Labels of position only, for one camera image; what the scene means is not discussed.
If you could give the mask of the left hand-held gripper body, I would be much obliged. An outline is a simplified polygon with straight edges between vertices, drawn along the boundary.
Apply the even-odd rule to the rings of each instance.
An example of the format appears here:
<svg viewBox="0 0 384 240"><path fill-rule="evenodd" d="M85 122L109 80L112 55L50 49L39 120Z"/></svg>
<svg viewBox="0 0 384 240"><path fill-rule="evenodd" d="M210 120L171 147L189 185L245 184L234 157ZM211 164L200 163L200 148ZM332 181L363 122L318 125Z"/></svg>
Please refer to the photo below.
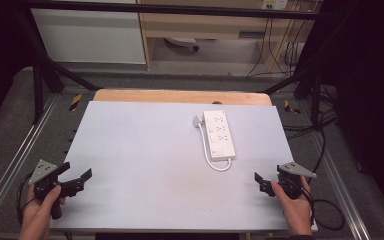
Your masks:
<svg viewBox="0 0 384 240"><path fill-rule="evenodd" d="M43 201L55 186L61 186L60 196L55 200L51 208L51 216L53 220L57 220L62 217L59 199L67 196L67 184L61 183L58 180L60 175L57 173L57 169L59 166L40 160L29 180L29 184L34 185L34 196L40 201Z"/></svg>

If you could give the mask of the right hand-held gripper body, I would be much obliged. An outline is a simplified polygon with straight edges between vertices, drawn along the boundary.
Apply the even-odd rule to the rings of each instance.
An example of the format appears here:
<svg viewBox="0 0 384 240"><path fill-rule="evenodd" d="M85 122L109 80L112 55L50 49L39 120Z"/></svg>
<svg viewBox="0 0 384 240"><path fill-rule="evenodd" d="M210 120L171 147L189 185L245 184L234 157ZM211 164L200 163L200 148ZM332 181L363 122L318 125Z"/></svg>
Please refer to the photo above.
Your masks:
<svg viewBox="0 0 384 240"><path fill-rule="evenodd" d="M316 174L296 162L277 166L278 183L290 199L297 199L301 195L303 184L301 177L315 178Z"/></svg>

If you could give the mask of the person's right hand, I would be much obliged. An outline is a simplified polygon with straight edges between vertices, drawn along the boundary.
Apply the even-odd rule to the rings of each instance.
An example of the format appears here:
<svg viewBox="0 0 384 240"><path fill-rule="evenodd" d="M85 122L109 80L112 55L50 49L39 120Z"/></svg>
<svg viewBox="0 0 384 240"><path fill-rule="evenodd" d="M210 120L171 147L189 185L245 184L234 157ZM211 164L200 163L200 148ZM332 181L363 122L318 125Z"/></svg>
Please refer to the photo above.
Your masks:
<svg viewBox="0 0 384 240"><path fill-rule="evenodd" d="M271 182L275 196L279 200L291 236L311 236L311 206L305 197L290 199L283 188L275 181Z"/></svg>

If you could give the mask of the person's left hand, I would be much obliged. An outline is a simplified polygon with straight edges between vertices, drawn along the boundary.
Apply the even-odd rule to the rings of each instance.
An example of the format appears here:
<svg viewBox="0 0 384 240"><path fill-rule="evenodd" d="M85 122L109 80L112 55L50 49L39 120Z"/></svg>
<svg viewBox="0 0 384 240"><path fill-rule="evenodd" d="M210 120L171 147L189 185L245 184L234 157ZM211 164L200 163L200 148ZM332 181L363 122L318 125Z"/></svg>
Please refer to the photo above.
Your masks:
<svg viewBox="0 0 384 240"><path fill-rule="evenodd" d="M60 196L60 192L61 187L57 185L48 193L43 201L39 201L34 196L34 187L30 187L27 194L27 204L23 210L20 233L49 234L51 208L55 200ZM59 202L61 205L64 205L65 199L60 198Z"/></svg>

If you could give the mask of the white power strip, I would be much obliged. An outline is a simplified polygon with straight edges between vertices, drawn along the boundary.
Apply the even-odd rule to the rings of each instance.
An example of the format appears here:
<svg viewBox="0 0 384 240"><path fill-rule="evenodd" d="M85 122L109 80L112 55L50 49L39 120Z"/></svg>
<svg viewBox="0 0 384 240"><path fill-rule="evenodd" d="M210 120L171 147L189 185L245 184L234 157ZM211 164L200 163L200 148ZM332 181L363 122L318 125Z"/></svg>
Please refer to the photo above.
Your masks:
<svg viewBox="0 0 384 240"><path fill-rule="evenodd" d="M224 110L203 112L211 161L233 160L236 152Z"/></svg>

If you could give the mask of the pale table board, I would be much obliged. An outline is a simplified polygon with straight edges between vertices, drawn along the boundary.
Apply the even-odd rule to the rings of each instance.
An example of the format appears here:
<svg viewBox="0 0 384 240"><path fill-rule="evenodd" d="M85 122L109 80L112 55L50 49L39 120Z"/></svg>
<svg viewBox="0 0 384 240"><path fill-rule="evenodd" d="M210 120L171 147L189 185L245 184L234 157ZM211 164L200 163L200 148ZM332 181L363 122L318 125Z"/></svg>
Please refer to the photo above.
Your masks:
<svg viewBox="0 0 384 240"><path fill-rule="evenodd" d="M86 170L54 230L260 232L284 230L279 202L255 175L277 177L293 157L273 106L224 105L236 157L208 165L193 124L206 104L92 101L66 157L66 181Z"/></svg>

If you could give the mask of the wooden table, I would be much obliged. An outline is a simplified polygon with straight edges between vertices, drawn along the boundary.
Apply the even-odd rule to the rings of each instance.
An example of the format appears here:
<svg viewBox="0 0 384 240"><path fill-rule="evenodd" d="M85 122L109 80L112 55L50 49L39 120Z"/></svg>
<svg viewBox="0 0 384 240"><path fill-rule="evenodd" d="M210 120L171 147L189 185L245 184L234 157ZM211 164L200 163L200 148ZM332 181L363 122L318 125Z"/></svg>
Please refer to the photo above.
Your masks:
<svg viewBox="0 0 384 240"><path fill-rule="evenodd" d="M144 89L101 89L94 101L111 102L152 102L152 103L197 103L224 105L271 106L267 94L233 91L183 91L183 90L144 90Z"/></svg>

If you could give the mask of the white cabinet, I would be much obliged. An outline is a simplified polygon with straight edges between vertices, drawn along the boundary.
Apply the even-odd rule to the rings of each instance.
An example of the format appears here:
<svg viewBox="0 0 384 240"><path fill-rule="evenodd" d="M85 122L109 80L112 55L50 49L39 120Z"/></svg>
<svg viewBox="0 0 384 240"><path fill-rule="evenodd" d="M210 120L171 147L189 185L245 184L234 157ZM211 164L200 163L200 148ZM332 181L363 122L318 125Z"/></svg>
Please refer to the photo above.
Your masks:
<svg viewBox="0 0 384 240"><path fill-rule="evenodd" d="M48 55L57 62L146 62L137 13L33 9Z"/></svg>

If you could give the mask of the grey device under desk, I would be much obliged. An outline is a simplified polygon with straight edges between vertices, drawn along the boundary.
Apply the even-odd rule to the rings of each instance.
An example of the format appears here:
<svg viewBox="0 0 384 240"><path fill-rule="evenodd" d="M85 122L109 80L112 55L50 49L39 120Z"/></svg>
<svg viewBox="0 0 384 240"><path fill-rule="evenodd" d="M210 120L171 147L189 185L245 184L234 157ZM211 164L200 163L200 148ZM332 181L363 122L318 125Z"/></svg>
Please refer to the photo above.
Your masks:
<svg viewBox="0 0 384 240"><path fill-rule="evenodd" d="M199 50L199 46L194 38L166 38L166 41L180 47L188 48L192 51Z"/></svg>

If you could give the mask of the wooden desk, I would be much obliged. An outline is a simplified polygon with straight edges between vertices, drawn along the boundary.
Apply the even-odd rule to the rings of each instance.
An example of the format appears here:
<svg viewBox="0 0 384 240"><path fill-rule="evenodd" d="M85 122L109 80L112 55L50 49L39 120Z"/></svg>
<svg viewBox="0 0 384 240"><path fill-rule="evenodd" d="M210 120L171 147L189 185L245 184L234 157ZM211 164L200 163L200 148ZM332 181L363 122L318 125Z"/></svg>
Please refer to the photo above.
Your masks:
<svg viewBox="0 0 384 240"><path fill-rule="evenodd" d="M139 4L203 7L262 8L263 0L136 0ZM283 11L308 12L311 0L288 0ZM289 43L304 43L314 25L312 20L258 19L242 17L146 14L139 15L146 38L195 38L255 40L262 61L270 72L280 69L281 53Z"/></svg>

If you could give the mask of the aluminium rail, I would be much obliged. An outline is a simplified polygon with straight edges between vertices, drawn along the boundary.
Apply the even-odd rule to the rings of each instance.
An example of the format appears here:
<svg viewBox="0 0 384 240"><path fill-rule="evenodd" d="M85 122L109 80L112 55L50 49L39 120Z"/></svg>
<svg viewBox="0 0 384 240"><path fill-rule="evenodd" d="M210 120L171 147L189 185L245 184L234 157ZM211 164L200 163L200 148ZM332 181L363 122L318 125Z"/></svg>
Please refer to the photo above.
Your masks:
<svg viewBox="0 0 384 240"><path fill-rule="evenodd" d="M333 191L344 213L348 226L355 240L370 240L370 234L362 220L358 209L348 191L338 168L335 166L328 148L323 146L322 134L313 133L312 137L320 151L323 152L321 164L324 166L325 172L333 187Z"/></svg>
<svg viewBox="0 0 384 240"><path fill-rule="evenodd" d="M34 124L29 125L29 130L23 137L22 142L18 144L17 151L6 162L3 157L0 157L0 165L5 163L5 170L0 175L0 206L59 99L58 94L51 94L44 106L43 115Z"/></svg>

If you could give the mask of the white wall socket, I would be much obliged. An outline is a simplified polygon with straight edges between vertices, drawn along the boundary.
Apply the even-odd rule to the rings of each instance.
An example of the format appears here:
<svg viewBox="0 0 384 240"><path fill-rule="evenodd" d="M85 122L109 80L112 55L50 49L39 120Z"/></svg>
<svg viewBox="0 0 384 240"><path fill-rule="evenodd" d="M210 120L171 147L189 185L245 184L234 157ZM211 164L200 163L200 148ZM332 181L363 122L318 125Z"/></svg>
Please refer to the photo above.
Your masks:
<svg viewBox="0 0 384 240"><path fill-rule="evenodd" d="M284 10L288 0L263 0L262 8L267 10Z"/></svg>

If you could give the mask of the black metal frame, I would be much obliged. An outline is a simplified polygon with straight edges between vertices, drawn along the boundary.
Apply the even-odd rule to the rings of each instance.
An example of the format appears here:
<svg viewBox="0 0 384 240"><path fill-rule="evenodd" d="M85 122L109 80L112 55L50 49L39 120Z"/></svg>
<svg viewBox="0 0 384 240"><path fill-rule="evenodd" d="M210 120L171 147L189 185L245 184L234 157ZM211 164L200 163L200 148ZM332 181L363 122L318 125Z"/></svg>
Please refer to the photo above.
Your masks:
<svg viewBox="0 0 384 240"><path fill-rule="evenodd" d="M55 1L55 0L13 0L11 7L18 25L30 42L33 55L34 91L35 91L35 121L43 114L43 94L41 92L41 79L44 79L52 92L61 93L64 89L57 73L68 77L72 81L88 90L100 90L83 78L72 73L50 58L45 50L38 31L33 29L33 24L27 19L26 13L31 9L74 10L95 12L122 12L146 14L171 14L171 15L203 15L242 18L267 18L267 19L297 19L297 20L331 20L334 14L317 12L297 12L281 10L254 10L244 8L203 7L182 5L159 4L129 4L105 3L83 1Z"/></svg>

